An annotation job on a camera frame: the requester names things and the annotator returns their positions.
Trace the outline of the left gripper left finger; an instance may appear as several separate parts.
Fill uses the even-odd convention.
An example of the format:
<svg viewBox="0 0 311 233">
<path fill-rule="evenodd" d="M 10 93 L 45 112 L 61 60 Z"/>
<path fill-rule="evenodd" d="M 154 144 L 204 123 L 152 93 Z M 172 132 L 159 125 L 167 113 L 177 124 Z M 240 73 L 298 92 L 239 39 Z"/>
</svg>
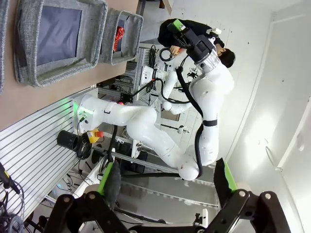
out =
<svg viewBox="0 0 311 233">
<path fill-rule="evenodd" d="M 77 233 L 83 223 L 91 221 L 103 233 L 129 232 L 114 213 L 120 187 L 119 163 L 110 162 L 97 190 L 83 193 L 79 198 L 69 194 L 58 197 L 43 232 Z"/>
</svg>

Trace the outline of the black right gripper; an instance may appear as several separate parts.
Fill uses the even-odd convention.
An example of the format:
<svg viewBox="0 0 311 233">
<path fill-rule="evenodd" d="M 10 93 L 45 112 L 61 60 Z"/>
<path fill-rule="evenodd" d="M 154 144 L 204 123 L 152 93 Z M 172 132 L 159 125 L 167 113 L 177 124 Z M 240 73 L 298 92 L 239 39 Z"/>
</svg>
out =
<svg viewBox="0 0 311 233">
<path fill-rule="evenodd" d="M 196 35 L 195 32 L 186 27 L 180 20 L 173 22 L 172 45 L 186 48 L 187 55 L 198 63 L 210 55 L 214 49 L 215 34 Z"/>
</svg>

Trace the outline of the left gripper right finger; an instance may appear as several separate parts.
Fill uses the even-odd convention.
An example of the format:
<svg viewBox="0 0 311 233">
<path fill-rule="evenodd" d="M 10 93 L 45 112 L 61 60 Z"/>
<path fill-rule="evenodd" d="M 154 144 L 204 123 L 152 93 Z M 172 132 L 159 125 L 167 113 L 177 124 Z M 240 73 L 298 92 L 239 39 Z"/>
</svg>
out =
<svg viewBox="0 0 311 233">
<path fill-rule="evenodd" d="M 290 227 L 275 192 L 255 195 L 238 189 L 223 159 L 216 161 L 214 185 L 221 210 L 208 225 L 207 233 L 230 233 L 239 220 L 250 221 L 257 233 L 289 233 Z"/>
</svg>

